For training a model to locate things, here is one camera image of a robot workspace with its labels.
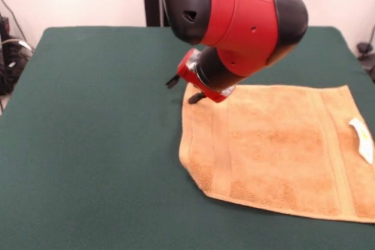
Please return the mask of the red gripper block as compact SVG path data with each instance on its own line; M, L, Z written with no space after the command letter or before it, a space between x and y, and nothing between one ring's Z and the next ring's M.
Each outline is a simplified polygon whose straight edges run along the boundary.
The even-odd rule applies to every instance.
M178 65L177 74L166 86L173 88L182 78L199 90L188 99L188 104L196 104L204 98L219 103L234 91L234 84L229 81L225 71L215 48L205 48L202 51L191 49Z

